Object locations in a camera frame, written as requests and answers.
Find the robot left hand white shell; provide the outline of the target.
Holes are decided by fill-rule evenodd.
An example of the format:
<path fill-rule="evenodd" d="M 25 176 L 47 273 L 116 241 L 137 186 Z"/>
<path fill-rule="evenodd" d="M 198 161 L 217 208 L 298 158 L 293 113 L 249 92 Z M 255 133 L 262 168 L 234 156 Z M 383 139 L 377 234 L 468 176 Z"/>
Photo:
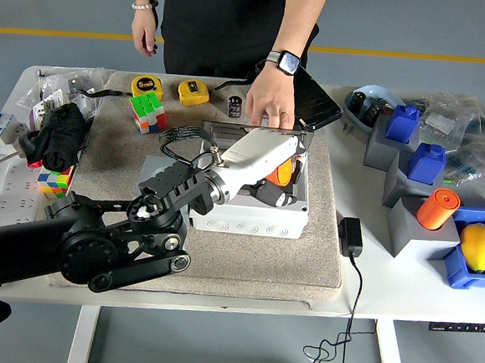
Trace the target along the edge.
<path fill-rule="evenodd" d="M 273 207 L 294 204 L 295 196 L 285 193 L 266 177 L 306 149 L 296 135 L 271 129 L 252 129 L 221 154 L 221 163 L 206 172 L 215 204 L 233 199 L 248 185 L 254 198 Z"/>

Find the person's right hand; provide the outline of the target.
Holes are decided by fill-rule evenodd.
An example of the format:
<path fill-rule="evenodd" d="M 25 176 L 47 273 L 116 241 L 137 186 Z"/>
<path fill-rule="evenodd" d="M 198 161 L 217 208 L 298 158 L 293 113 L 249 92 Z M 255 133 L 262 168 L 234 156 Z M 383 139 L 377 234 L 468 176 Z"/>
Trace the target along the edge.
<path fill-rule="evenodd" d="M 151 57 L 157 52 L 156 28 L 158 16 L 155 9 L 136 10 L 132 20 L 132 36 L 136 50 Z"/>

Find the person's left hand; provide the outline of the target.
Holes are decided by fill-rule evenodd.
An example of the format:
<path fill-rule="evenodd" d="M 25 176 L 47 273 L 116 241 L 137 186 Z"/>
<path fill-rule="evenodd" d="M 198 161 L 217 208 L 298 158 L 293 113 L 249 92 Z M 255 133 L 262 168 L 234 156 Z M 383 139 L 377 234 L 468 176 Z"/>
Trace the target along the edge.
<path fill-rule="evenodd" d="M 274 63 L 266 61 L 246 97 L 245 113 L 250 123 L 258 127 L 267 116 L 269 127 L 293 129 L 293 87 L 293 76 L 286 75 Z"/>

